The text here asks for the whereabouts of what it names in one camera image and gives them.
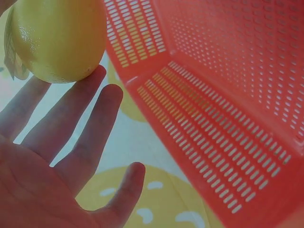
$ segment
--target patterned tablecloth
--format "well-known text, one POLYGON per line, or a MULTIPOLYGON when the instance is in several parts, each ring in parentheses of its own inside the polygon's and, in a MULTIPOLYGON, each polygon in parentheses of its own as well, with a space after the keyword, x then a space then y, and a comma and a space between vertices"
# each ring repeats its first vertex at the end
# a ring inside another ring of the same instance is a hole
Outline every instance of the patterned tablecloth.
MULTIPOLYGON (((3 43, 7 12, 0 18, 0 43, 3 43)), ((0 61, 4 49, 0 45, 0 61)), ((115 69, 105 54, 101 62, 107 69, 107 77, 99 88, 108 83, 123 88, 115 69)), ((0 110, 25 84, 13 81, 7 69, 0 64, 0 110)), ((40 120, 72 84, 52 85, 34 112, 29 124, 16 139, 19 143, 27 132, 40 120)), ((220 222, 189 184, 161 141, 136 107, 126 90, 114 129, 105 147, 96 175, 78 195, 77 201, 85 209, 96 209, 114 195, 126 166, 139 161, 146 165, 147 175, 140 202, 126 228, 221 228, 220 222)), ((97 97, 82 116, 73 136, 55 158, 62 159, 73 148, 81 134, 97 97)))

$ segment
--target plastic basket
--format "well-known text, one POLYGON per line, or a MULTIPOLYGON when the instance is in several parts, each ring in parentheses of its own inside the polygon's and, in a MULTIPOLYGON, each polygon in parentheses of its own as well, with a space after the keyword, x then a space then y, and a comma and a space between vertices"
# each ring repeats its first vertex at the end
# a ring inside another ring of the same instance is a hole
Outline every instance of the plastic basket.
POLYGON ((107 52, 228 228, 304 226, 304 1, 105 0, 107 52))

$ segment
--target palm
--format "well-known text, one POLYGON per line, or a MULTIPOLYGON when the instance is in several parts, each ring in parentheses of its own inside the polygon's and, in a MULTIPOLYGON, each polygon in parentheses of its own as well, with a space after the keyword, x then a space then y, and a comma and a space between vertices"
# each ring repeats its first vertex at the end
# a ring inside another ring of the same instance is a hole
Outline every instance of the palm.
POLYGON ((98 227, 45 161, 21 146, 8 147, 2 154, 0 205, 6 208, 1 216, 13 219, 2 221, 1 227, 32 228, 46 221, 43 227, 98 227))
POLYGON ((114 124, 122 99, 118 87, 111 85, 101 92, 72 152, 55 167, 49 166, 104 75, 99 67, 76 83, 21 145, 12 141, 50 85, 31 79, 0 113, 0 227, 121 228, 126 223, 142 190, 144 168, 139 163, 130 166, 121 189, 106 207, 89 212, 75 201, 94 174, 114 124))

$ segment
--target basket side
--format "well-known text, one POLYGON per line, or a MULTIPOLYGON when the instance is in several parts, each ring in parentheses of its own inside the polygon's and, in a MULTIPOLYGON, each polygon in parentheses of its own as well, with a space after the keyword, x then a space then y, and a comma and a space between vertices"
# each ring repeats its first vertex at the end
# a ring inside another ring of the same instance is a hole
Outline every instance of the basket side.
POLYGON ((107 53, 125 85, 169 61, 163 31, 149 1, 104 0, 104 3, 107 53))
POLYGON ((154 2, 173 58, 303 153, 304 1, 154 2))

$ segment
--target red plastic basket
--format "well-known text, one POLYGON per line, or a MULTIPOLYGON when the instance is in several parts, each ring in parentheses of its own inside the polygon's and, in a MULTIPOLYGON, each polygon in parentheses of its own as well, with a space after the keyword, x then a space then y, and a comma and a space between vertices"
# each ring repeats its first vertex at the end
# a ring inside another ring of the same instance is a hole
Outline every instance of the red plastic basket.
POLYGON ((304 227, 304 1, 105 5, 121 80, 223 224, 304 227))

